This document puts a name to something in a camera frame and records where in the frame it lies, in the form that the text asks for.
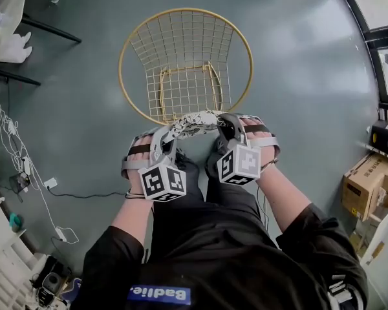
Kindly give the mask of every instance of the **gold wire chair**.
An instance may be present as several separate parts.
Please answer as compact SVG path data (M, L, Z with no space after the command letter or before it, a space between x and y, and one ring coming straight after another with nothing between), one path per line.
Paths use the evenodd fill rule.
M233 34L248 53L246 88L232 105L227 58ZM122 61L131 44L144 66L149 115L129 97L122 79ZM253 76L253 57L241 32L220 15L196 8L166 10L138 25L122 47L118 77L124 96L143 117L168 125L183 115L203 110L231 111L243 100Z

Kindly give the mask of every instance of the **hand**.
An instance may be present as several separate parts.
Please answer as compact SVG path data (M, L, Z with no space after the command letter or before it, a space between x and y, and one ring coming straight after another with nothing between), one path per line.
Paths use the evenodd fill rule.
M147 145L151 143L152 136L145 136L143 138L139 138L135 143L134 146L139 145ZM149 153L141 153L138 154L132 154L129 155L127 158L127 161L138 161L138 160L148 160L149 159ZM140 174L138 173L138 170L127 170L129 182L131 183L131 190L130 192L133 194L143 194L144 191L142 189Z
M246 125L256 125L256 124L263 124L261 123L258 119L250 119L250 118L241 118L240 123L243 126ZM271 137L272 134L270 132L247 132L247 139L257 139L257 138L266 138L266 137ZM260 155L260 166L264 166L270 161L274 160L274 146L267 146L267 147L262 147L261 149L261 155Z

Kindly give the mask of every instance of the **blue label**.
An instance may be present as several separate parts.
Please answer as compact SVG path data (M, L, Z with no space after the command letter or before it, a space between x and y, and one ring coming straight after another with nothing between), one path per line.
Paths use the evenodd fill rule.
M191 304L191 289L170 286L133 285L128 300Z

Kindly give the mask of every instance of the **wire grid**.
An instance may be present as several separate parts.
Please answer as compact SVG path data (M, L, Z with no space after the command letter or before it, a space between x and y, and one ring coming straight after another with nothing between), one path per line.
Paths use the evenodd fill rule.
M233 28L203 12L163 14L131 44L145 68L149 115L172 122L190 112L232 106L227 57Z

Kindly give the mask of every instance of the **white cable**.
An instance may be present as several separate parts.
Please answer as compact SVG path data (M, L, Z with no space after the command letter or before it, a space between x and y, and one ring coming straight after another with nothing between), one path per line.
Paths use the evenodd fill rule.
M26 148L25 144L22 142L22 140L20 138L19 131L17 130L17 128L19 127L19 123L17 121L15 123L13 123L12 119L9 118L7 116L7 114L6 114L6 112L1 108L1 103L0 103L0 122L1 122L1 125L0 125L1 143L3 144L3 147L6 149L7 153L9 153L11 155L14 168L16 169L16 171L18 173L23 172L23 169L24 169L24 166L25 166L23 158L24 157L28 158L28 162L29 162L29 165L30 165L30 176L29 176L30 184L32 185L32 188L34 190L40 192L41 198L42 198L43 202L45 202L46 210L47 210L47 213L49 215L50 222L53 225L53 228L55 230L56 229L60 229L60 230L70 230L70 231L72 231L73 235L76 238L76 241L75 242L64 241L64 242L69 243L71 245L79 242L79 238L76 236L76 233L70 227L62 228L60 226L54 225L54 222L53 222L53 219L52 219L52 215L50 214L49 207L47 205L47 202L45 200L45 197L44 197L43 192L42 192L41 187L40 187L40 184L42 184L42 186L44 188L46 188L45 184L42 182L42 179L40 178L39 172L36 169L36 167L34 166L33 161L30 158L30 155L28 154L27 148ZM2 130L6 133L6 135L8 137L8 143L10 145L10 150L8 149L8 147L5 145L5 143L3 141ZM17 138L19 140L19 142L20 142L20 149L19 150L15 150L13 148L13 146L12 146L12 135L13 135L13 137ZM32 178L36 182L37 188L34 186Z

